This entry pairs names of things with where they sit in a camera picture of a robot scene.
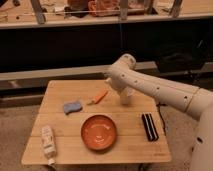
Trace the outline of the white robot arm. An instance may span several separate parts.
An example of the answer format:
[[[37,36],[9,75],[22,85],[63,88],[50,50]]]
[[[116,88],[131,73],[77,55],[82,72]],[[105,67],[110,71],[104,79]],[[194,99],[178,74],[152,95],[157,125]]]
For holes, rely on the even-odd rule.
[[[213,171],[213,91],[134,70],[135,58],[122,55],[107,70],[108,84],[121,94],[131,87],[198,121],[189,171]]]

